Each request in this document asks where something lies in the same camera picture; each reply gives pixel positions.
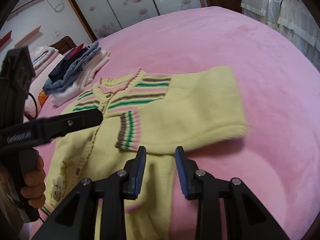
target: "white cord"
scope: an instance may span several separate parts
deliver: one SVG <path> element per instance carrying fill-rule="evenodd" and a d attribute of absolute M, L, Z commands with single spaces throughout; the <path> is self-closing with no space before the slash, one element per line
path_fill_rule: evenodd
<path fill-rule="evenodd" d="M 58 13 L 58 12 L 62 12 L 62 11 L 63 11 L 63 9 L 65 8 L 63 0 L 61 0 L 61 1 L 62 1 L 62 3 L 58 4 L 56 7 L 53 7 L 53 6 L 49 3 L 49 1 L 48 1 L 48 0 L 46 0 L 46 1 L 48 2 L 48 4 L 52 7 L 52 9 L 53 9 L 56 13 Z"/>

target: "red garment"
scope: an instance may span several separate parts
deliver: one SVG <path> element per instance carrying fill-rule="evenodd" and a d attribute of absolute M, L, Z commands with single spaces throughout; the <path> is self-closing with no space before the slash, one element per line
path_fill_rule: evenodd
<path fill-rule="evenodd" d="M 76 49 L 69 55 L 68 59 L 71 58 L 77 52 L 79 52 L 82 49 L 82 47 L 83 47 L 83 43 L 81 45 L 79 45 L 78 47 L 76 47 Z"/>

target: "wooden headboard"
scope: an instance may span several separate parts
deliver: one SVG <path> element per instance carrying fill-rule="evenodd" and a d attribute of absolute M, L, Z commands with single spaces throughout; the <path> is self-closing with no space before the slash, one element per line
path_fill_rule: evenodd
<path fill-rule="evenodd" d="M 76 45 L 69 36 L 65 36 L 60 41 L 56 42 L 55 44 L 51 45 L 50 47 L 57 49 L 59 51 L 59 53 L 61 55 L 63 55 L 67 51 L 71 50 L 72 48 L 75 48 Z"/>

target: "black cable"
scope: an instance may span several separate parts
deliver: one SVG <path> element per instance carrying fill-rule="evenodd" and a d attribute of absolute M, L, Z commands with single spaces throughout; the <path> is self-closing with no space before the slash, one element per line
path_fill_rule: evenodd
<path fill-rule="evenodd" d="M 31 96 L 31 98 L 33 99 L 34 103 L 35 103 L 35 106 L 36 106 L 36 117 L 34 119 L 36 119 L 38 117 L 38 106 L 37 106 L 37 102 L 36 102 L 36 99 L 34 98 L 34 96 L 28 92 L 29 96 Z"/>

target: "yellow sweater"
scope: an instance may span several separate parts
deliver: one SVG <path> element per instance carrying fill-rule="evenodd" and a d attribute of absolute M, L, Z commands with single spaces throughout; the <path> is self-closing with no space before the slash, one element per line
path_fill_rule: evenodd
<path fill-rule="evenodd" d="M 102 78 L 63 113 L 91 108 L 103 113 L 99 127 L 56 141 L 43 210 L 50 213 L 82 178 L 103 179 L 122 169 L 145 146 L 141 193 L 135 201 L 125 200 L 128 240 L 168 239 L 177 146 L 189 151 L 247 133 L 230 67 L 177 75 L 138 70 Z"/>

